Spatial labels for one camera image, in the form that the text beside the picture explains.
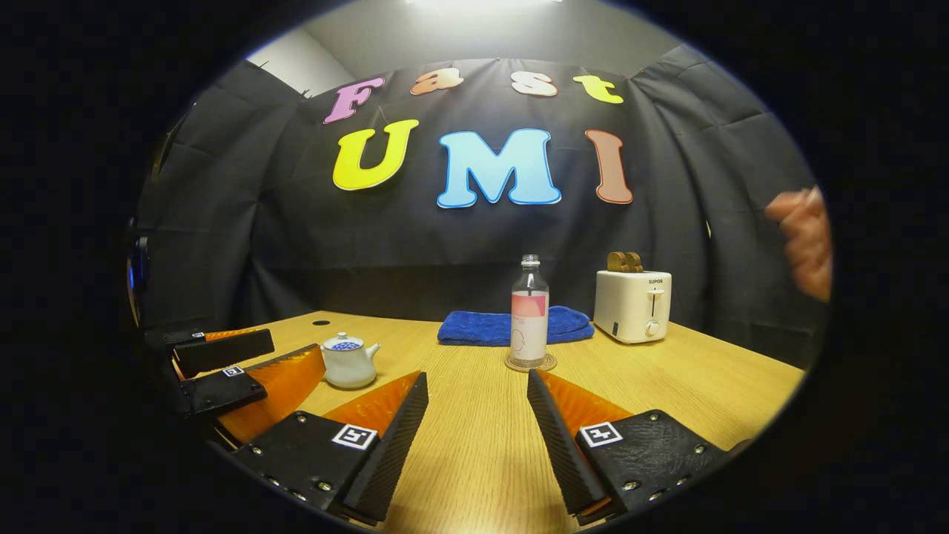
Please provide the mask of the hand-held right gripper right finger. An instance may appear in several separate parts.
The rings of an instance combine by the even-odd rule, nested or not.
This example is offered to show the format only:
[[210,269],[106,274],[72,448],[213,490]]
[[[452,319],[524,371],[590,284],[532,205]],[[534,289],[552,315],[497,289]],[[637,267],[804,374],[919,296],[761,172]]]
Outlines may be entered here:
[[528,400],[566,511],[581,524],[648,510],[731,459],[662,410],[635,415],[542,369],[529,372]]

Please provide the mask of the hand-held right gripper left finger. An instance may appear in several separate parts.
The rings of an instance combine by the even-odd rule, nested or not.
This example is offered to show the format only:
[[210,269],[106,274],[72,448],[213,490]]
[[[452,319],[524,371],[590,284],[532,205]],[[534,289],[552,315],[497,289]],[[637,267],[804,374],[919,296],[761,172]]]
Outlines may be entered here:
[[234,459],[311,510],[379,524],[428,403],[426,372],[408,373],[325,415],[296,410]]

